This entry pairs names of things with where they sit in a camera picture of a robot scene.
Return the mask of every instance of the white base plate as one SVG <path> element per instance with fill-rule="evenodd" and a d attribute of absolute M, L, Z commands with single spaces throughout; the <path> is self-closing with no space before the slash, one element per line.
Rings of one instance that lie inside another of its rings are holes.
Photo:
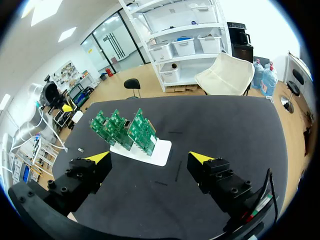
<path fill-rule="evenodd" d="M 148 156 L 135 144 L 133 144 L 130 151 L 128 151 L 116 142 L 114 146 L 110 146 L 110 152 L 125 156 L 127 158 L 138 160 L 147 164 L 153 164 L 163 167 L 167 164 L 171 145 L 171 141 L 160 140 L 159 138 L 157 138 L 155 147 L 153 149 L 153 153 L 151 156 Z"/>

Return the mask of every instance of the black appliance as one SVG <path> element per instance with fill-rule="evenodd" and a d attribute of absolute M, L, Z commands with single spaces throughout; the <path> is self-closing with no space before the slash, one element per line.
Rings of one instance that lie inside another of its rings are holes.
<path fill-rule="evenodd" d="M 237 22 L 227 22 L 231 40 L 232 56 L 238 59 L 254 62 L 254 47 L 250 35 L 246 33 L 246 25 Z"/>

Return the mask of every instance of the green circuit board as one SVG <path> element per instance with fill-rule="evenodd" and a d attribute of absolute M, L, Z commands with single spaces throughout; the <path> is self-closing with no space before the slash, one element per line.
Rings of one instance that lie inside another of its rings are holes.
<path fill-rule="evenodd" d="M 127 130 L 130 121 L 119 116 L 119 111 L 116 109 L 111 117 L 106 122 L 104 130 L 113 137 L 121 146 L 130 151 L 134 141 L 128 136 Z"/>
<path fill-rule="evenodd" d="M 108 117 L 105 117 L 104 113 L 100 111 L 97 114 L 97 116 L 94 119 L 92 119 L 90 123 L 90 128 L 92 128 L 92 130 L 94 130 L 102 139 L 108 142 L 111 146 L 114 146 L 116 140 L 105 129 L 108 120 Z"/>
<path fill-rule="evenodd" d="M 141 108 L 136 113 L 127 134 L 148 156 L 152 155 L 157 142 L 156 130 L 143 116 Z"/>

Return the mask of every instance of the black tablecloth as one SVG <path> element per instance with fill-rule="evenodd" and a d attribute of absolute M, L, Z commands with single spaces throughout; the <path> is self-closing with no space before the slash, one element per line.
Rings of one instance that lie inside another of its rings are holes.
<path fill-rule="evenodd" d="M 189 151 L 225 158 L 238 176 L 252 181 L 253 191 L 263 185 L 267 169 L 272 168 L 281 209 L 288 176 L 285 137 L 274 105 L 258 97 L 173 96 L 94 103 L 67 138 L 68 153 L 59 153 L 54 177 L 65 172 L 72 158 L 109 150 L 89 127 L 100 110 L 109 116 L 118 109 L 132 120 L 139 108 L 154 125 L 157 137 L 172 142 L 166 166 L 111 153 L 112 171 L 97 194 L 89 195 L 74 214 L 80 224 L 141 238 L 206 240 L 221 234 L 229 216 L 197 187 L 187 170 Z M 264 223 L 270 225 L 273 218 L 272 209 Z"/>

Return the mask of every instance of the blue water bottle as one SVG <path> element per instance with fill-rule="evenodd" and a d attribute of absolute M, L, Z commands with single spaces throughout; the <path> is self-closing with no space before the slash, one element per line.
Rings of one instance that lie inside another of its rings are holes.
<path fill-rule="evenodd" d="M 261 86 L 261 81 L 264 74 L 264 67 L 260 64 L 260 59 L 256 59 L 253 64 L 254 66 L 254 75 L 251 85 L 254 89 L 259 89 Z"/>
<path fill-rule="evenodd" d="M 273 63 L 270 62 L 270 67 L 263 71 L 260 91 L 264 96 L 272 96 L 275 92 L 278 82 L 277 74 L 274 71 Z"/>

